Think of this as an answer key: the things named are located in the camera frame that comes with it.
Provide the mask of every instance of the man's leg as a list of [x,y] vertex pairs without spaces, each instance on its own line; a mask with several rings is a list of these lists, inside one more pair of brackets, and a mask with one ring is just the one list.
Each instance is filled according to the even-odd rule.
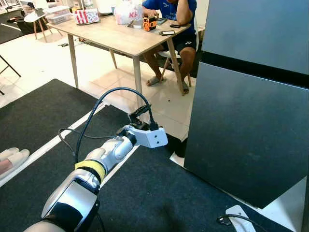
[[[163,50],[164,50],[164,47],[162,45],[159,45],[159,46],[155,47],[154,49],[152,49],[152,50],[150,50],[148,52],[145,52],[143,54],[145,60],[147,61],[147,63],[151,67],[151,69],[154,71],[156,78],[158,78],[159,80],[161,78],[162,73],[161,73],[161,71],[159,69],[158,61],[155,58],[155,53],[163,51]],[[150,86],[151,85],[151,81],[149,80],[146,83],[146,85]]]
[[[192,70],[195,54],[196,54],[196,51],[192,47],[185,47],[183,50],[180,51],[180,56],[183,62],[183,64],[180,67],[180,75],[182,77],[182,81]],[[189,92],[188,89],[184,89],[184,93],[188,93],[188,92]]]

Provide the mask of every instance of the person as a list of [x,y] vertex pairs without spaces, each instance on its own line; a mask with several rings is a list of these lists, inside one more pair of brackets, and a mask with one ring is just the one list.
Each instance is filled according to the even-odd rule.
[[[157,10],[160,10],[163,18],[176,20],[179,25],[191,24],[190,28],[173,37],[175,50],[177,50],[182,59],[180,73],[183,90],[185,94],[189,93],[189,87],[184,79],[191,71],[196,55],[197,43],[194,29],[195,10],[197,8],[196,0],[146,0],[142,5],[145,16],[159,16]],[[168,45],[165,42],[144,54],[145,60],[155,73],[155,76],[146,83],[147,86],[158,83],[162,76],[154,54],[159,51],[168,50]]]

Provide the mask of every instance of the black shorts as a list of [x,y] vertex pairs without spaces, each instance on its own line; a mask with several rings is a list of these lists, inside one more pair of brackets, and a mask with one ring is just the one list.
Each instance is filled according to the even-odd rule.
[[[197,49],[197,36],[195,34],[182,34],[176,35],[173,37],[173,44],[175,47],[175,50],[177,50],[178,55],[180,55],[180,51],[183,50],[185,47],[192,47],[194,50]],[[164,42],[162,44],[164,47],[164,51],[168,51],[168,43]]]

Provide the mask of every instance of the blue t-shirt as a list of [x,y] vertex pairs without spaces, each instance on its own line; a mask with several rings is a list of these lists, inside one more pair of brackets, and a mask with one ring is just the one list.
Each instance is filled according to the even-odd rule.
[[[190,21],[191,27],[185,30],[183,34],[195,34],[194,17],[195,17],[195,10],[197,8],[197,1],[188,0],[188,3],[189,3],[189,8],[193,13],[193,16]],[[143,3],[143,6],[151,10],[160,10],[163,18],[167,18],[170,20],[176,20],[176,12],[177,12],[178,3],[176,4],[169,3],[167,2],[167,0],[146,0]]]

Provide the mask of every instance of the red and white box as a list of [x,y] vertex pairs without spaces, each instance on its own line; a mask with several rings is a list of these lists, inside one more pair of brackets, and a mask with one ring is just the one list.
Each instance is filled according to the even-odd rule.
[[74,19],[76,24],[89,24],[99,22],[97,9],[86,9],[74,11]]

